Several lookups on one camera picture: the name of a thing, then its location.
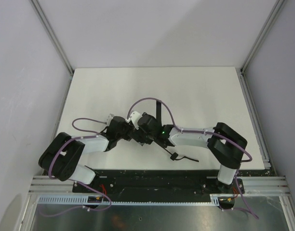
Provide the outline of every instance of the white cable tray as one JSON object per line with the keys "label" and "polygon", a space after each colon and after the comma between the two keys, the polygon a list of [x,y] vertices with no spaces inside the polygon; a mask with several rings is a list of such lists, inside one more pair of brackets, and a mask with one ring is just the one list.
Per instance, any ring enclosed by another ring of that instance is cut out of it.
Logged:
{"label": "white cable tray", "polygon": [[[99,205],[99,202],[88,202],[88,195],[40,195],[38,204],[52,205]],[[109,202],[102,202],[102,205],[108,205]],[[211,196],[211,202],[177,202],[177,203],[160,203],[160,202],[112,202],[113,205],[193,205],[193,206],[219,206],[216,196]]]}

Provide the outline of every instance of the orange wire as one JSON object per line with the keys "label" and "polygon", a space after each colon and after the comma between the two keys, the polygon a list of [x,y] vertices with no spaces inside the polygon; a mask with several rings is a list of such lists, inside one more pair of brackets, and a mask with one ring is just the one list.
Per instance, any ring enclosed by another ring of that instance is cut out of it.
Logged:
{"label": "orange wire", "polygon": [[236,196],[234,196],[234,198],[237,198],[239,195],[239,192],[235,189],[235,187],[233,187],[233,192],[234,192],[234,194],[236,194]]}

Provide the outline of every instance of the metal floor panel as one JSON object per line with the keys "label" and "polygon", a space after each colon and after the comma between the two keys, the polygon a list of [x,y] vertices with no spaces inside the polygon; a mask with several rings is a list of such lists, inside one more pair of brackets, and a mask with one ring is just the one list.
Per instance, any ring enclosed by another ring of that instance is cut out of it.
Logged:
{"label": "metal floor panel", "polygon": [[[260,217],[215,206],[112,206],[103,212],[75,209],[54,218],[35,214],[33,231],[288,231],[279,197],[248,197]],[[38,205],[45,214],[72,205]],[[235,207],[244,207],[240,198]]]}

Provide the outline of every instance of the black cable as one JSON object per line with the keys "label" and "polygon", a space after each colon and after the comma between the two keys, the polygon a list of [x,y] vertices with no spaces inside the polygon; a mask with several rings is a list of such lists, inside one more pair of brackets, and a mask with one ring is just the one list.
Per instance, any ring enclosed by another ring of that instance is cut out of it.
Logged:
{"label": "black cable", "polygon": [[[156,143],[158,146],[160,146],[163,150],[165,150],[167,153],[169,153],[170,155],[173,155],[171,152],[169,152],[167,149],[165,149],[164,147],[162,147],[161,145],[159,145],[158,143]],[[179,158],[179,159],[172,159],[172,160],[182,160],[182,159],[188,159],[188,160],[191,160],[191,161],[195,161],[195,162],[199,162],[199,160],[196,160],[196,159],[192,159],[192,158],[189,158],[187,156],[183,156],[182,158]]]}
{"label": "black cable", "polygon": [[199,162],[199,160],[196,160],[196,159],[192,159],[192,158],[189,158],[187,156],[183,156],[182,158],[179,158],[179,159],[175,159],[175,160],[182,160],[182,159],[188,159],[188,160],[192,160],[192,161],[195,161],[195,162]]}

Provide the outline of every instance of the aluminum frame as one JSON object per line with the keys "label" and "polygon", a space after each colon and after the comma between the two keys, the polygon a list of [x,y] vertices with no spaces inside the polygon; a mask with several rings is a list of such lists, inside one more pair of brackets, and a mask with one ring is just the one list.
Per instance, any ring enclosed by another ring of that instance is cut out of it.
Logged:
{"label": "aluminum frame", "polygon": [[56,37],[47,17],[45,15],[45,12],[42,10],[40,3],[38,2],[38,0],[30,0],[30,3],[32,4],[32,7],[33,7],[36,15],[38,16],[41,24],[43,25],[45,31],[47,32],[49,39],[51,40],[56,52],[58,53],[63,64],[65,65],[66,69],[68,70],[69,75],[73,76],[74,70],[71,67],[71,64],[70,64],[62,46],[61,46],[61,43],[59,42],[59,40]]}
{"label": "aluminum frame", "polygon": [[[245,196],[278,196],[290,231],[295,231],[295,207],[290,194],[290,189],[285,177],[240,177],[244,183]],[[87,195],[97,195],[96,193],[73,193],[73,182],[66,180],[51,180],[48,176],[35,176],[31,183],[28,197],[25,202],[25,209],[20,217],[15,231],[30,231],[34,214],[39,199],[40,204],[81,204]],[[211,194],[212,202],[201,203],[116,203],[116,205],[187,205],[187,206],[211,206],[217,205],[216,197],[219,194]]]}
{"label": "aluminum frame", "polygon": [[251,60],[253,59],[253,57],[255,56],[259,48],[261,47],[262,43],[264,42],[271,28],[273,27],[278,15],[282,11],[286,2],[287,0],[277,0],[276,3],[274,4],[273,9],[269,13],[267,20],[265,21],[257,39],[255,40],[255,43],[253,44],[250,52],[248,53],[241,67],[242,73],[246,71],[247,67],[249,66],[249,63],[251,62]]}

